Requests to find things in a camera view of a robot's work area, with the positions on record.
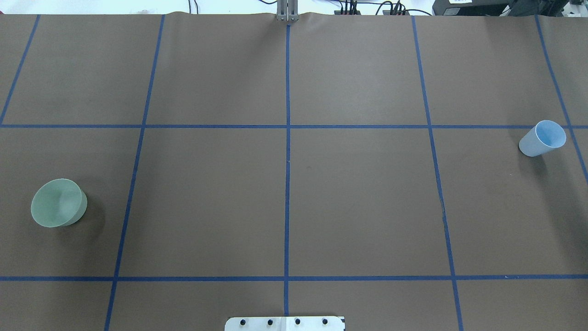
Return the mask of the green bowl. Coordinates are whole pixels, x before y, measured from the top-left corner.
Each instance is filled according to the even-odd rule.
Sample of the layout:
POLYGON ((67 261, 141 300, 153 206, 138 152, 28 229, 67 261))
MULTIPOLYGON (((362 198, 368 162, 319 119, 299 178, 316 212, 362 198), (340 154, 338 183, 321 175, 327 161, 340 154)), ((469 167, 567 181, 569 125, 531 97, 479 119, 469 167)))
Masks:
POLYGON ((87 205, 87 195, 76 182, 59 178, 36 191, 31 201, 31 216, 44 228, 61 228, 80 220, 87 205))

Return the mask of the blue cup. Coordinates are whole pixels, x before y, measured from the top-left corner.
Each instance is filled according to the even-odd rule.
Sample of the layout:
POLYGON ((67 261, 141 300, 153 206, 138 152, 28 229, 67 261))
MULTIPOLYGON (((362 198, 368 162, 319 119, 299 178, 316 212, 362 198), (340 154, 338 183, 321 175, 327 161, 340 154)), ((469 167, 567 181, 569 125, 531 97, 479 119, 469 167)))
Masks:
POLYGON ((562 126, 554 121, 543 120, 523 136, 518 147, 523 155, 537 157, 561 148, 566 141, 567 135, 562 126))

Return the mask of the orange black usb hub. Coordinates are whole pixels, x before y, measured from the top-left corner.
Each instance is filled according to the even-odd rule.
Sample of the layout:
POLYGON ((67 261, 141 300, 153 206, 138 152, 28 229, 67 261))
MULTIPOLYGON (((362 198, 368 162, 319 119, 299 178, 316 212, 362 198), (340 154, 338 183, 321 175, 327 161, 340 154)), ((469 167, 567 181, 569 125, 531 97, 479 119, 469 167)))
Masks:
MULTIPOLYGON (((347 9, 348 11, 351 11, 351 3, 347 2, 347 4, 342 1, 342 2, 338 2, 335 1, 334 3, 334 8, 333 8, 333 13, 334 12, 340 12, 340 11, 344 11, 345 9, 347 9)), ((370 2, 370 1, 359 1, 357 4, 357 12, 359 13, 359 15, 384 15, 386 11, 390 11, 391 9, 395 8, 397 4, 397 1, 391 1, 391 0, 384 0, 384 1, 378 1, 378 2, 370 2)))

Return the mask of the black box white label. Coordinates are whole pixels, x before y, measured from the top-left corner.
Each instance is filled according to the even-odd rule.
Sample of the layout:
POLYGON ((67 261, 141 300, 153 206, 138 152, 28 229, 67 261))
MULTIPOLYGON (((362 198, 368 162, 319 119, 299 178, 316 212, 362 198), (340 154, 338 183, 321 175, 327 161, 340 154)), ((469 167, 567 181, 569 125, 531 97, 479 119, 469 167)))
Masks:
POLYGON ((435 0, 435 16, 500 16, 508 10, 512 0, 435 0))

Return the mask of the aluminium frame post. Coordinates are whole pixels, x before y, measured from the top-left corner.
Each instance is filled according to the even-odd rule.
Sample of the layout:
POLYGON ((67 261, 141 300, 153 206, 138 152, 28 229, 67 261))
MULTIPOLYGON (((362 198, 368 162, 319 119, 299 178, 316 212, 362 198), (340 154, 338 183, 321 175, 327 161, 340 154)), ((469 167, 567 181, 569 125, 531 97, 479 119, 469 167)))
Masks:
POLYGON ((300 18, 298 0, 277 0, 277 20, 293 23, 300 18))

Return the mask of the white pedestal column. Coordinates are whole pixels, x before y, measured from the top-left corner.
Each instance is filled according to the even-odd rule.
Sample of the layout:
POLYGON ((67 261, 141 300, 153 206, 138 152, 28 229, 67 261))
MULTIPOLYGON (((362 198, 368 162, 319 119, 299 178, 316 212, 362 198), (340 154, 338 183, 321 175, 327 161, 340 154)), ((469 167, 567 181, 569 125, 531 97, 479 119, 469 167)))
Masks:
POLYGON ((225 331, 345 331, 344 317, 275 316, 227 319, 225 331))

